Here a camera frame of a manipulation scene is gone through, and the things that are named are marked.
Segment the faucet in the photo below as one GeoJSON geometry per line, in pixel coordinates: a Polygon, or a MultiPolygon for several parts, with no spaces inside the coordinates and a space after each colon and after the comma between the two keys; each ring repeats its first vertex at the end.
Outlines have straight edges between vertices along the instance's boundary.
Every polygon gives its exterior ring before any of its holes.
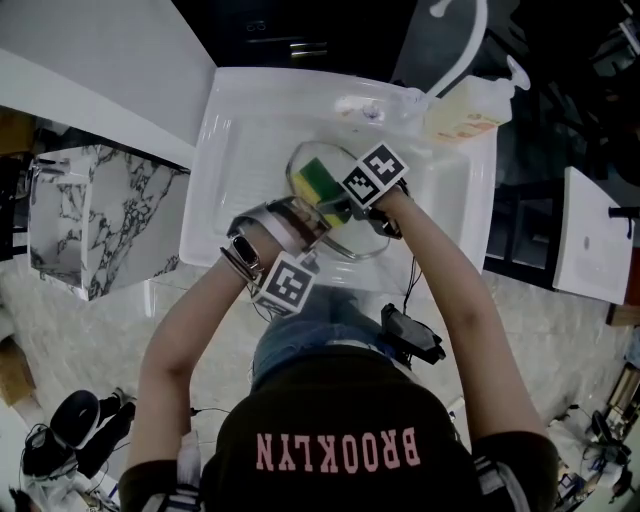
{"type": "MultiPolygon", "coordinates": [[[[434,18],[442,18],[452,1],[453,0],[439,0],[431,6],[429,12],[434,18]]],[[[426,93],[415,87],[409,87],[404,91],[400,98],[403,105],[403,114],[401,116],[403,121],[409,122],[412,125],[419,123],[421,127],[422,116],[427,111],[427,108],[429,108],[431,102],[471,64],[471,61],[480,49],[486,28],[487,0],[476,0],[476,17],[473,22],[473,29],[471,30],[471,36],[462,55],[460,55],[453,67],[426,93]]]]}

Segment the black t-shirt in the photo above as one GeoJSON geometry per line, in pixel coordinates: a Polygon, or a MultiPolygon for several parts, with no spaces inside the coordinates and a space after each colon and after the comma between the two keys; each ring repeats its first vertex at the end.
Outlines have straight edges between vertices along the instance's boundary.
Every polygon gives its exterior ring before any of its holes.
{"type": "MultiPolygon", "coordinates": [[[[432,393],[372,351],[336,346],[277,371],[231,411],[200,493],[208,511],[551,510],[557,454],[548,439],[497,434],[472,451],[432,393]]],[[[175,461],[133,467],[120,480],[122,510],[175,486],[175,461]]]]}

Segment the denim shorts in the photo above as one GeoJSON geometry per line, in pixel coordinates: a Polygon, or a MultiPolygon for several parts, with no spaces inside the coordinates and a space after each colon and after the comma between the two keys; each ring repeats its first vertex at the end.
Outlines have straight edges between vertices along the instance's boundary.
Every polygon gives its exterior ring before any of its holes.
{"type": "Polygon", "coordinates": [[[395,350],[379,338],[380,324],[363,315],[348,290],[315,286],[303,310],[274,320],[253,356],[252,389],[309,351],[339,341],[355,341],[393,360],[395,350]]]}

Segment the tiled floor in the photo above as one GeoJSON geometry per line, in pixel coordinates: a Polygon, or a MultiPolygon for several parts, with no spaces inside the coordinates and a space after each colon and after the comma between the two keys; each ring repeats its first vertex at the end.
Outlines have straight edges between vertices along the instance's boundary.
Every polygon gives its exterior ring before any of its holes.
{"type": "MultiPolygon", "coordinates": [[[[0,295],[16,322],[17,341],[27,354],[37,400],[47,416],[77,389],[100,396],[115,386],[135,390],[138,366],[155,326],[204,272],[181,266],[154,281],[85,303],[27,274],[26,264],[24,257],[5,262],[0,295]]],[[[630,330],[604,325],[607,306],[602,302],[494,274],[484,277],[543,418],[552,418],[575,401],[588,411],[602,407],[622,367],[630,330]]],[[[398,297],[370,297],[367,312],[377,318],[389,300],[401,304],[398,297]]],[[[408,312],[445,338],[447,358],[435,366],[417,362],[414,369],[447,405],[461,387],[442,318],[428,300],[410,301],[408,312]]],[[[250,304],[233,306],[198,365],[191,390],[195,407],[230,410],[247,395],[252,353],[265,327],[250,304]]],[[[203,412],[194,419],[204,457],[215,449],[212,441],[224,416],[203,412]]]]}

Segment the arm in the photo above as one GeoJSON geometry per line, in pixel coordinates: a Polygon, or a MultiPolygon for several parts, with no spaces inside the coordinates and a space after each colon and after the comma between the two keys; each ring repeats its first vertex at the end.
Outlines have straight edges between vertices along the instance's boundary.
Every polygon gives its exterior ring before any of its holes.
{"type": "Polygon", "coordinates": [[[480,274],[401,191],[390,191],[377,206],[400,225],[442,313],[460,372],[472,441],[509,431],[546,436],[480,274]]]}
{"type": "MultiPolygon", "coordinates": [[[[246,233],[265,267],[280,246],[259,225],[246,233]]],[[[189,384],[196,363],[246,282],[224,258],[171,308],[147,347],[140,369],[138,401],[128,467],[176,459],[191,430],[189,384]]]]}

